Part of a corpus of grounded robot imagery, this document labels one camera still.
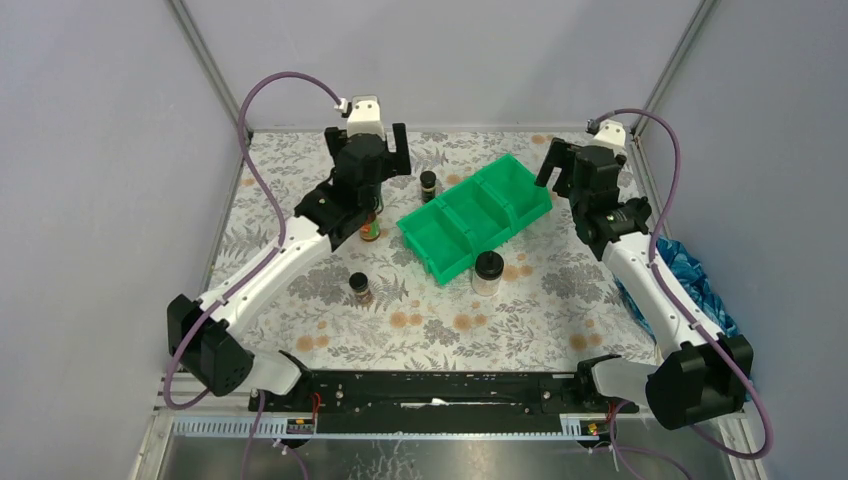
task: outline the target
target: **floral tablecloth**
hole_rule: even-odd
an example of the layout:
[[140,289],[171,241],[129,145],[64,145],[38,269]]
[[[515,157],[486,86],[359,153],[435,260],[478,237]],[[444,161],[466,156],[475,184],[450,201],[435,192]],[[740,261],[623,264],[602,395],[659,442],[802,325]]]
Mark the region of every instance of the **floral tablecloth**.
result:
[[[409,133],[413,175],[383,186],[381,237],[351,237],[331,257],[297,278],[260,315],[250,345],[294,353],[313,368],[435,370],[573,370],[608,352],[656,361],[653,340],[621,301],[612,274],[577,238],[568,202],[499,247],[506,267],[500,291],[481,297],[470,272],[440,287],[403,246],[396,222],[421,205],[418,174],[436,172],[448,189],[506,153],[536,173],[550,139],[534,133]],[[560,133],[568,141],[588,140]],[[320,133],[257,133],[253,159],[286,212],[327,177],[332,160]],[[260,246],[277,221],[244,169],[215,262],[218,284]],[[622,198],[638,195],[631,170]],[[374,301],[360,306],[347,281],[368,275]]]

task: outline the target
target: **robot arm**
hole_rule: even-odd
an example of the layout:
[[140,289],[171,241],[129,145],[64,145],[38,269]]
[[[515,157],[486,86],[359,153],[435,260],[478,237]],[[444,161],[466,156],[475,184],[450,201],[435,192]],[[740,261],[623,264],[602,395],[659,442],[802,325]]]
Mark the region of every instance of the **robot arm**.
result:
[[[246,348],[245,333],[292,280],[328,257],[362,227],[369,214],[381,210],[383,181],[411,173],[406,127],[392,126],[396,149],[390,152],[377,97],[354,97],[345,115],[346,130],[332,127],[324,132],[334,168],[295,207],[295,215],[286,221],[282,245],[276,241],[266,245],[197,300],[179,295],[168,306],[168,343],[173,355],[191,326],[217,303],[180,359],[213,395],[227,395],[240,385],[278,395],[294,387],[304,367],[282,353]],[[258,273],[243,280],[263,262]],[[225,292],[236,285],[238,289],[225,299]]]
[[[650,407],[663,427],[676,429],[738,411],[745,399],[741,382],[661,290],[649,265],[648,199],[619,202],[618,174],[626,157],[626,131],[607,120],[590,125],[587,146],[553,139],[536,185],[545,186],[561,168],[553,191],[571,206],[580,240],[621,281],[651,325],[663,363],[657,367],[606,355],[580,362],[577,378],[587,400],[623,398]],[[654,262],[684,306],[746,373],[753,350],[742,336],[725,337],[701,312],[660,257]]]

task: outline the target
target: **green plastic bin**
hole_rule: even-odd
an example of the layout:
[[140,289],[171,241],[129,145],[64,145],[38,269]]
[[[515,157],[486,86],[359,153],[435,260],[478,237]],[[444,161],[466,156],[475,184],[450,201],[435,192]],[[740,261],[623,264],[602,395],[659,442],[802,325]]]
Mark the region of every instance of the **green plastic bin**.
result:
[[444,285],[553,208],[535,180],[505,155],[402,218],[404,245]]

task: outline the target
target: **blue plastic bag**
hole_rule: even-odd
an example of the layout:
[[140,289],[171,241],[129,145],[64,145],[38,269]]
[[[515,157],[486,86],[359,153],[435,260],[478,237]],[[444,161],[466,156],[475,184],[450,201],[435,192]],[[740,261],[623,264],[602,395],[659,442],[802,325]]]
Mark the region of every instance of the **blue plastic bag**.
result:
[[[695,302],[695,305],[698,305],[698,308],[700,308],[701,311],[703,311],[707,317],[713,321],[713,323],[718,325],[725,335],[728,337],[735,337],[736,335],[739,335],[739,327],[736,326],[736,322],[733,320],[733,317],[724,310],[724,303],[721,301],[721,297],[713,293],[710,288],[710,280],[707,278],[707,274],[704,273],[704,269],[701,267],[701,262],[690,255],[682,243],[674,240],[666,240],[662,237],[660,237],[657,241],[657,253],[659,253],[660,257],[662,257],[663,261],[665,261],[666,265],[668,265],[671,273],[674,274],[678,281],[680,281],[680,284],[683,286],[683,289],[686,290],[686,293],[692,297],[692,301]],[[639,307],[636,306],[636,302],[634,302],[633,298],[630,297],[630,294],[627,293],[624,285],[622,285],[618,279],[616,279],[615,283],[618,284],[618,288],[620,288],[624,293],[624,298],[636,316],[636,320],[651,335],[651,337],[654,337],[654,332],[651,331],[651,326],[645,321],[645,317],[642,315],[642,312],[639,311]]]

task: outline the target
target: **purple cable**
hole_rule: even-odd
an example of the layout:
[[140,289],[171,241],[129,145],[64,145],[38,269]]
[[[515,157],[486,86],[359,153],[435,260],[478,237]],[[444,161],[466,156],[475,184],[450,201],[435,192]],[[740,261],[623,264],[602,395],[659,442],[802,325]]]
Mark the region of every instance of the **purple cable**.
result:
[[[640,447],[619,446],[619,447],[614,447],[614,448],[615,448],[615,451],[618,451],[618,452],[638,453],[638,454],[641,454],[641,455],[649,455],[649,456],[652,456],[652,457],[659,458],[660,460],[664,460],[664,461],[670,463],[671,465],[673,465],[678,470],[680,470],[680,473],[682,473],[687,478],[687,480],[695,480],[695,476],[692,475],[692,473],[689,470],[687,470],[686,467],[683,466],[683,464],[681,464],[677,460],[669,457],[668,455],[666,455],[664,453],[657,452],[657,451],[654,451],[654,450],[649,450],[647,448],[640,448]],[[610,450],[608,450],[608,449],[601,449],[599,447],[596,447],[596,448],[593,448],[591,450],[587,450],[585,448],[574,448],[574,449],[571,449],[571,450],[565,450],[562,453],[567,453],[567,454],[588,453],[589,455],[597,455],[598,453],[609,453],[609,452],[610,452]],[[629,464],[627,464],[627,460],[621,458],[621,462],[624,463],[625,467],[628,467],[628,469],[629,469]],[[633,473],[634,475],[636,475],[636,477],[642,478],[638,474],[633,472],[633,470],[630,470],[630,472]]]
[[630,473],[632,473],[633,476],[638,478],[639,480],[647,480],[645,477],[636,473],[636,470],[633,469],[633,467],[630,465],[630,463],[627,462],[627,459],[624,458],[624,455],[621,454],[621,452],[628,452],[628,451],[634,452],[634,453],[641,453],[643,455],[650,455],[652,457],[657,457],[657,458],[660,458],[662,460],[665,460],[666,462],[677,467],[677,469],[680,470],[683,473],[683,475],[686,476],[687,479],[694,480],[695,477],[693,477],[692,474],[689,473],[689,470],[686,470],[686,467],[684,467],[683,465],[680,464],[680,462],[669,457],[668,455],[666,455],[664,453],[660,453],[660,452],[657,452],[655,450],[650,450],[650,449],[647,449],[647,448],[621,447],[621,446],[618,445],[618,440],[616,440],[616,434],[615,434],[615,420],[616,420],[616,417],[618,417],[618,412],[620,412],[621,409],[624,408],[624,406],[628,405],[629,403],[631,403],[631,402],[623,401],[623,402],[619,403],[618,406],[615,407],[615,410],[612,411],[612,416],[610,417],[610,442],[612,442],[612,449],[616,452],[616,454],[618,455],[618,458],[621,460],[621,463],[624,465],[624,467],[627,468],[627,470],[629,470]]
[[[330,87],[324,84],[324,82],[321,82],[317,78],[298,72],[280,72],[275,73],[273,75],[269,75],[262,79],[262,81],[257,83],[256,86],[253,87],[250,92],[248,92],[247,97],[245,97],[244,102],[241,105],[236,131],[236,134],[238,135],[239,149],[241,149],[241,154],[244,163],[247,164],[247,168],[250,169],[250,173],[256,179],[256,183],[259,184],[259,187],[262,189],[262,192],[265,193],[265,197],[268,198],[268,202],[271,204],[271,207],[274,208],[274,213],[276,213],[277,220],[280,222],[279,245],[283,245],[286,238],[286,217],[285,215],[283,215],[283,210],[282,208],[280,208],[279,202],[277,202],[277,199],[274,198],[273,192],[271,192],[271,189],[268,188],[268,184],[265,183],[265,180],[263,180],[262,176],[259,174],[259,170],[257,170],[256,164],[253,163],[253,159],[250,158],[250,150],[247,148],[247,138],[245,138],[245,131],[247,129],[245,118],[247,116],[247,109],[250,106],[250,103],[253,101],[254,97],[256,97],[256,94],[258,94],[259,91],[265,88],[265,86],[267,86],[269,83],[279,80],[281,78],[299,78],[301,80],[306,80],[307,82],[310,82],[327,92],[327,94],[333,98],[333,101],[336,102],[336,105],[341,104],[341,99],[339,98],[339,96],[336,95],[336,93]],[[262,271],[262,269],[265,268],[265,266],[268,265],[276,255],[276,249],[268,252],[268,255],[266,255],[265,258],[263,258],[262,261],[259,262],[255,267],[253,267],[250,272],[247,273],[247,275],[245,275],[242,279],[240,279],[232,287],[230,287],[226,292],[224,292],[223,300],[226,302],[230,297],[232,297],[236,292],[238,292],[247,282],[249,282],[260,271]],[[215,312],[215,310],[217,310],[220,306],[221,302],[216,300],[209,306],[209,308],[206,309],[206,311],[204,311],[200,315],[197,321],[194,322],[194,325],[192,325],[188,332],[186,332],[185,336],[183,337],[183,340],[177,346],[176,351],[174,351],[174,354],[171,357],[171,361],[168,363],[168,368],[165,371],[165,382],[162,389],[162,397],[165,400],[165,405],[171,410],[184,410],[186,408],[193,407],[197,404],[197,402],[202,400],[203,397],[205,397],[209,393],[209,389],[207,388],[200,392],[197,397],[193,398],[192,400],[189,400],[186,403],[175,403],[171,398],[171,386],[174,380],[174,374],[177,372],[177,368],[179,367],[180,359],[183,357],[183,354],[185,354],[186,348],[188,348],[188,344],[197,334],[197,331],[200,330],[200,327],[203,325],[203,322],[205,322],[206,319],[208,319],[209,316],[212,315],[212,313]],[[242,459],[241,468],[242,479],[244,479],[246,460],[250,455],[250,444],[253,442],[253,435],[256,433],[256,428],[259,425],[259,419],[262,416],[262,410],[265,408],[265,393],[260,390],[259,395],[259,410],[256,413],[256,420],[254,420],[253,422],[253,428],[250,431],[250,435],[247,438],[247,445],[244,449],[244,457]],[[306,471],[306,465],[303,463],[303,459],[301,459],[300,456],[294,450],[291,450],[291,452],[294,453],[294,457],[297,459],[298,463],[300,463],[300,468],[303,471],[303,478],[305,480],[308,480],[309,473]]]
[[[247,478],[247,459],[250,457],[250,445],[253,443],[253,437],[256,435],[256,430],[259,428],[259,419],[262,417],[263,411],[265,411],[265,392],[263,390],[259,390],[259,408],[256,409],[256,418],[253,420],[253,426],[250,427],[250,435],[247,437],[247,445],[245,445],[244,454],[242,454],[241,457],[241,476],[239,477],[241,480]],[[300,454],[293,448],[289,448],[287,451],[291,452],[292,456],[294,456],[295,460],[297,460],[298,465],[300,465],[303,480],[309,480],[309,471],[306,469],[306,463],[304,463]]]
[[312,83],[313,85],[321,88],[327,95],[333,98],[333,101],[336,102],[336,105],[340,105],[342,100],[336,95],[330,87],[328,87],[324,82],[318,80],[315,77],[310,75],[306,75],[305,73],[300,72],[279,72],[274,73],[272,75],[268,75],[263,78],[253,87],[249,92],[247,92],[247,96],[244,97],[244,102],[241,104],[241,110],[239,110],[239,118],[238,123],[236,125],[236,133],[238,134],[239,139],[239,148],[241,149],[241,155],[244,157],[244,163],[247,164],[247,168],[250,169],[250,173],[253,174],[253,177],[256,178],[256,183],[259,184],[259,188],[265,192],[265,196],[268,198],[268,202],[271,203],[271,206],[274,208],[274,212],[277,214],[277,220],[280,222],[280,245],[283,244],[283,241],[286,238],[286,217],[283,215],[283,210],[280,208],[280,204],[277,202],[277,199],[274,198],[274,194],[271,193],[271,189],[268,188],[268,184],[262,180],[262,177],[259,175],[259,171],[256,170],[256,165],[253,163],[253,159],[250,158],[250,149],[247,148],[247,138],[245,137],[245,131],[247,130],[246,126],[246,117],[247,117],[247,108],[250,106],[250,103],[253,101],[253,98],[256,97],[256,94],[259,93],[260,90],[265,88],[269,83],[280,80],[281,78],[299,78],[301,80],[306,80],[307,82]]
[[682,155],[681,155],[681,151],[680,151],[680,142],[677,139],[677,134],[674,133],[674,130],[671,128],[671,125],[669,125],[668,122],[666,122],[662,117],[660,117],[659,115],[657,115],[655,113],[649,112],[647,110],[643,110],[641,108],[622,108],[622,109],[618,109],[618,110],[613,110],[611,112],[607,112],[607,113],[601,115],[600,117],[595,119],[595,121],[600,124],[602,121],[604,121],[604,120],[606,120],[606,119],[608,119],[612,116],[620,115],[620,114],[623,114],[623,113],[632,113],[632,114],[636,114],[636,115],[642,115],[642,116],[648,117],[651,120],[654,120],[655,122],[659,123],[660,125],[662,125],[662,127],[665,129],[665,131],[668,132],[669,137],[671,137],[672,146],[674,147],[674,175],[672,176],[672,180],[671,180],[671,189],[668,192],[668,199],[666,199],[665,207],[660,212],[660,217],[657,220],[656,228],[654,228],[653,233],[651,233],[651,240],[650,240],[650,244],[648,246],[648,261],[650,262],[650,265],[651,265],[651,272],[653,272],[654,278],[656,278],[657,283],[660,285],[660,288],[662,289],[663,293],[665,293],[666,297],[669,300],[671,300],[671,303],[674,304],[674,306],[680,311],[680,313],[683,314],[683,316],[686,318],[686,320],[689,321],[689,323],[691,325],[696,325],[695,330],[701,335],[701,337],[704,338],[704,340],[707,341],[707,343],[710,344],[710,346],[721,357],[721,359],[724,361],[724,363],[726,363],[727,366],[730,367],[730,370],[733,372],[734,375],[736,375],[736,377],[739,379],[739,381],[742,382],[742,385],[745,387],[745,390],[747,390],[747,392],[751,395],[751,400],[754,401],[754,406],[757,407],[757,412],[759,412],[760,419],[762,419],[762,421],[763,421],[763,431],[765,432],[765,434],[764,434],[765,438],[763,439],[763,446],[758,451],[752,452],[752,453],[745,453],[745,452],[738,452],[736,450],[733,450],[733,449],[727,447],[726,445],[724,445],[720,441],[718,441],[715,438],[708,435],[701,427],[699,427],[697,425],[692,425],[692,429],[695,431],[695,433],[700,435],[704,440],[706,440],[711,445],[715,446],[716,448],[718,448],[719,450],[721,450],[722,452],[724,452],[728,455],[731,455],[731,456],[734,456],[734,457],[737,457],[737,458],[742,458],[742,459],[745,459],[745,460],[757,460],[757,459],[763,458],[766,455],[768,455],[768,453],[771,451],[772,445],[774,443],[774,429],[773,429],[772,424],[771,424],[771,418],[769,418],[768,412],[766,411],[765,404],[763,404],[763,401],[760,398],[760,395],[754,389],[754,385],[751,384],[751,381],[748,380],[748,377],[745,375],[745,373],[742,371],[742,369],[739,368],[738,365],[736,365],[736,362],[734,362],[733,359],[730,358],[730,356],[727,354],[727,352],[725,352],[724,349],[721,348],[721,346],[718,344],[718,342],[715,339],[713,339],[712,336],[703,327],[701,327],[698,324],[698,321],[697,321],[697,319],[695,319],[695,316],[692,315],[692,313],[689,312],[689,310],[686,307],[683,306],[683,302],[681,302],[680,299],[677,298],[677,296],[674,294],[674,292],[672,292],[671,289],[669,288],[669,286],[665,283],[665,280],[662,278],[662,275],[660,274],[659,267],[657,266],[656,263],[654,263],[654,258],[657,255],[657,239],[660,236],[660,229],[662,228],[662,225],[665,223],[665,219],[668,216],[669,211],[671,210],[671,205],[674,202],[675,195],[677,194],[677,184],[680,180],[680,168],[681,168],[681,165],[682,165],[682,160],[681,160]]

